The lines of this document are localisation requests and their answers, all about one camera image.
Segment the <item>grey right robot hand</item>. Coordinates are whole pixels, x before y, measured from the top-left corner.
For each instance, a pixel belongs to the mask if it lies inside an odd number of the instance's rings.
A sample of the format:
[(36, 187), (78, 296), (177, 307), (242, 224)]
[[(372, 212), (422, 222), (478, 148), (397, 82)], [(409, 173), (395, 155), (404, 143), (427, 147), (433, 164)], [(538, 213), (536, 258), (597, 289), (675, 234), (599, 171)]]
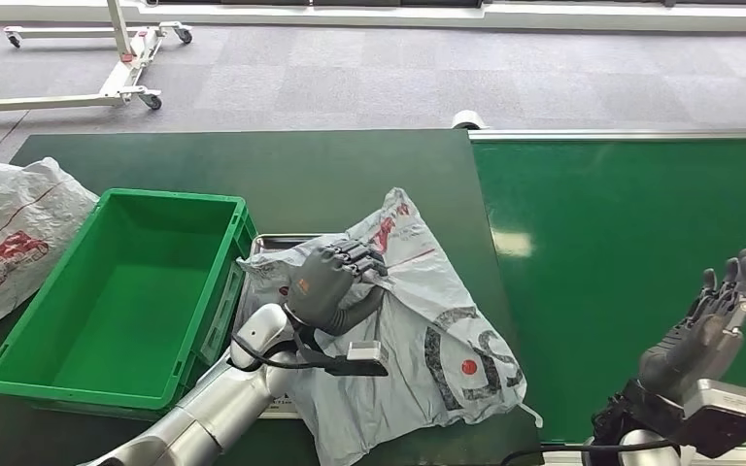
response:
[(648, 391), (681, 402), (700, 379), (718, 380), (743, 342), (746, 321), (746, 248), (719, 278), (702, 272), (702, 286), (685, 316), (639, 358), (637, 378)]

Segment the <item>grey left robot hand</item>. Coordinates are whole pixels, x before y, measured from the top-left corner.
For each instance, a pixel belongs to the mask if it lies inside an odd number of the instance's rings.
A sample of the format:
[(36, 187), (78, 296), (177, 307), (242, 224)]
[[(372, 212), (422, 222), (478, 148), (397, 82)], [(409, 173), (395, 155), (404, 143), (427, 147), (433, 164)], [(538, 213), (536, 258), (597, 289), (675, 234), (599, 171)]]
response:
[(357, 240), (319, 246), (291, 276), (285, 308), (301, 324), (340, 336), (380, 306), (384, 290), (372, 287), (363, 299), (342, 309), (340, 302), (367, 271), (388, 274), (382, 255)]

